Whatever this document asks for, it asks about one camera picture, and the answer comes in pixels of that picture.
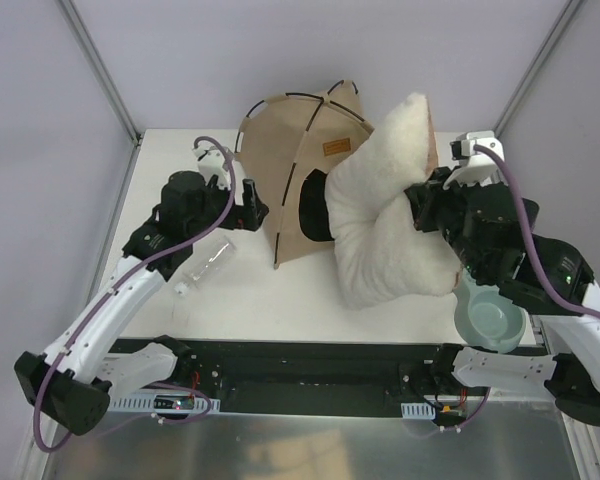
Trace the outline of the beige pet tent fabric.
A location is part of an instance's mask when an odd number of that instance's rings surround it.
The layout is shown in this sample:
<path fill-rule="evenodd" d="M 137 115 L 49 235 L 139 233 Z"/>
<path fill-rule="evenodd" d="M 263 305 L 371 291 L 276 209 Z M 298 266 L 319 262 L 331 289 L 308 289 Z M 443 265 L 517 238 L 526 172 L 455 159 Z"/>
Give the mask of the beige pet tent fabric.
<path fill-rule="evenodd" d="M 245 115 L 234 152 L 269 208 L 263 228 L 274 267 L 333 247 L 327 175 L 372 132 L 351 80 L 271 96 Z"/>

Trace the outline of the white fluffy cushion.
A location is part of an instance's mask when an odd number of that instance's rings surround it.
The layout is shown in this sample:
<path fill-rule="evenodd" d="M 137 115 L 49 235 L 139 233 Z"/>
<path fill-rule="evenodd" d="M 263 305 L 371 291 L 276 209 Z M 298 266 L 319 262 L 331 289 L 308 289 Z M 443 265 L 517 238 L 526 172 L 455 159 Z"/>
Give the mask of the white fluffy cushion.
<path fill-rule="evenodd" d="M 461 262 L 438 232 L 414 227 L 405 191 L 437 163 L 429 102 L 410 94 L 369 138 L 327 175 L 325 200 L 341 292 L 354 309 L 407 295 L 441 297 Z"/>

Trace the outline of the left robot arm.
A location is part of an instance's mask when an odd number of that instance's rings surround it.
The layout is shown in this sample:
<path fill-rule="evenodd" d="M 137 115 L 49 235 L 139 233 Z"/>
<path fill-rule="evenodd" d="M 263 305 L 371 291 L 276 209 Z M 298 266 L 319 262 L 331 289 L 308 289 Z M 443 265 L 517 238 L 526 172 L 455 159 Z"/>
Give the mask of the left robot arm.
<path fill-rule="evenodd" d="M 14 370 L 34 418 L 47 416 L 81 436 L 103 418 L 112 400 L 153 383 L 188 385 L 192 351 L 162 335 L 141 350 L 107 361 L 110 348 L 139 309 L 193 253 L 193 245 L 214 230 L 258 230 L 268 208 L 253 180 L 242 182 L 242 201 L 221 186 L 218 175 L 172 174 L 160 201 L 129 237 L 105 285 L 79 317 L 40 354 L 20 355 Z"/>

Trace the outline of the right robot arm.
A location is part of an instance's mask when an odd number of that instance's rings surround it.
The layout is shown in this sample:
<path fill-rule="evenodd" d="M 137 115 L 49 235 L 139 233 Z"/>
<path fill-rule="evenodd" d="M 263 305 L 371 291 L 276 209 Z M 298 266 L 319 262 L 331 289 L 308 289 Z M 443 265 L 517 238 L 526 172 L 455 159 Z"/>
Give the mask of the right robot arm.
<path fill-rule="evenodd" d="M 508 307 L 546 319 L 564 353 L 518 356 L 495 340 L 466 339 L 443 348 L 430 369 L 432 387 L 540 392 L 559 411 L 600 427 L 600 287 L 571 244 L 536 235 L 539 206 L 513 184 L 459 183 L 453 170 L 406 189 L 417 230 L 438 232 L 471 279 L 467 316 L 487 321 Z"/>

